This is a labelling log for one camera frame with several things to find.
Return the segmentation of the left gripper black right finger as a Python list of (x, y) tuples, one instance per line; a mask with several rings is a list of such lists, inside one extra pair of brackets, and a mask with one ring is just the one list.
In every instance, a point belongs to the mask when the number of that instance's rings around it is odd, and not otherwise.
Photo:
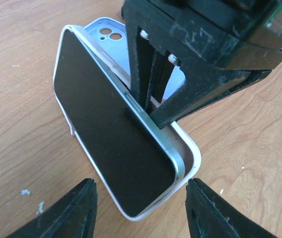
[(192, 238), (274, 238), (213, 191), (201, 179), (186, 186), (186, 214)]

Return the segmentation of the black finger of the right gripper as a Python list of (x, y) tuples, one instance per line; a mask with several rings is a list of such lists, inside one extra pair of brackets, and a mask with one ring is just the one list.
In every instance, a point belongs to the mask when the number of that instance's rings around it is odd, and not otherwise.
[(149, 40), (141, 36), (141, 28), (126, 23), (128, 55), (130, 65), (130, 93), (139, 105), (148, 110), (150, 103), (149, 82), (154, 55), (154, 48)]

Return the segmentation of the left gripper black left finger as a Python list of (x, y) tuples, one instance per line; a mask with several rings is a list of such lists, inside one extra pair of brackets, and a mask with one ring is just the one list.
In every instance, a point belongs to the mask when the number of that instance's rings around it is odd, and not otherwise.
[(9, 238), (92, 238), (97, 216), (97, 187), (86, 178), (41, 215)]

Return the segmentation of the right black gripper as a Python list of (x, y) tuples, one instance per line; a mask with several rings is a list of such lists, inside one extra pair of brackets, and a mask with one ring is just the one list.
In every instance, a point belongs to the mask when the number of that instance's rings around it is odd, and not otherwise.
[(150, 113), (159, 128), (250, 84), (282, 62), (282, 0), (127, 0), (130, 68), (176, 56), (185, 82)]

